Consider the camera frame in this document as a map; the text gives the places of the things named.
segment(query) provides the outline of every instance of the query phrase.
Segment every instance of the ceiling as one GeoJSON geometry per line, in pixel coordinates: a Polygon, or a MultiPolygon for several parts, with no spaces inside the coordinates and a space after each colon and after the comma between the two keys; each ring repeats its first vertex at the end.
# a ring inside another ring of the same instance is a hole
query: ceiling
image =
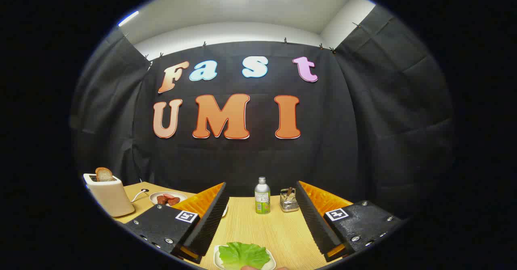
{"type": "Polygon", "coordinates": [[[224,21],[286,25],[320,34],[347,1],[152,0],[120,29],[133,44],[183,27],[224,21]]]}

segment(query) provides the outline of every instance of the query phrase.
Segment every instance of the plate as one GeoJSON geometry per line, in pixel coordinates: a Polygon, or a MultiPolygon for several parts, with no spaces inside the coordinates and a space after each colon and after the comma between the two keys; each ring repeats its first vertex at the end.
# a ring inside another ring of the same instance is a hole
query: plate
{"type": "Polygon", "coordinates": [[[223,217],[226,215],[226,212],[228,211],[228,205],[227,207],[225,208],[225,212],[223,213],[223,217]]]}
{"type": "MultiPolygon", "coordinates": [[[[221,270],[226,270],[226,268],[223,266],[223,260],[221,260],[221,258],[219,257],[219,247],[227,247],[227,246],[216,245],[214,247],[214,264],[216,265],[217,268],[219,268],[221,270]]],[[[273,255],[271,255],[271,252],[268,249],[266,249],[266,253],[268,253],[270,260],[269,260],[269,262],[264,264],[264,266],[262,266],[262,268],[260,268],[260,269],[261,270],[273,270],[277,266],[277,262],[275,261],[275,259],[273,258],[273,255]]]]}
{"type": "Polygon", "coordinates": [[[167,193],[167,194],[170,194],[174,197],[179,197],[179,202],[182,202],[183,200],[186,200],[187,197],[181,193],[178,193],[178,192],[174,192],[174,191],[160,191],[160,192],[155,192],[153,194],[151,194],[151,196],[149,196],[149,199],[151,200],[151,202],[153,204],[158,204],[158,201],[156,200],[156,198],[158,196],[162,196],[164,193],[167,193]]]}

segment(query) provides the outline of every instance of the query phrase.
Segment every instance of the white wall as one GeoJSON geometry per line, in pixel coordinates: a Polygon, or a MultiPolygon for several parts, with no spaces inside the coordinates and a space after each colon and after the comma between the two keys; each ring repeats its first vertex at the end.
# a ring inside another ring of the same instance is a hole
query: white wall
{"type": "Polygon", "coordinates": [[[242,22],[193,25],[148,38],[135,44],[135,47],[143,55],[149,54],[147,58],[153,60],[159,57],[160,53],[166,55],[184,49],[200,47],[204,41],[207,45],[248,40],[283,42],[284,37],[287,38],[288,43],[311,46],[319,46],[320,43],[323,43],[323,47],[328,47],[328,44],[322,40],[320,35],[312,32],[284,25],[242,22]]]}
{"type": "Polygon", "coordinates": [[[369,0],[349,0],[321,32],[324,43],[336,48],[375,7],[369,0]]]}

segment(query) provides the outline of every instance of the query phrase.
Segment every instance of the ceiling light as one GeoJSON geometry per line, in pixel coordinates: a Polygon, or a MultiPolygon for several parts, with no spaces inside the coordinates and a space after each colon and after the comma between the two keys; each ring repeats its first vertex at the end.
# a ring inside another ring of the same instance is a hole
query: ceiling light
{"type": "Polygon", "coordinates": [[[133,12],[130,16],[126,17],[123,21],[121,21],[118,26],[121,27],[124,23],[127,23],[131,18],[137,16],[138,11],[133,12]]]}

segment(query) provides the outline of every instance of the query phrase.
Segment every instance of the white toaster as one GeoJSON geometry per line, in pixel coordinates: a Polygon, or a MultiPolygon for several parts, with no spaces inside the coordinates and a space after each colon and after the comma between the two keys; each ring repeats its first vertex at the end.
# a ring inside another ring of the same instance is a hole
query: white toaster
{"type": "Polygon", "coordinates": [[[112,217],[127,215],[135,211],[124,191],[122,181],[113,176],[114,181],[97,181],[95,174],[83,174],[86,186],[100,204],[112,217]]]}

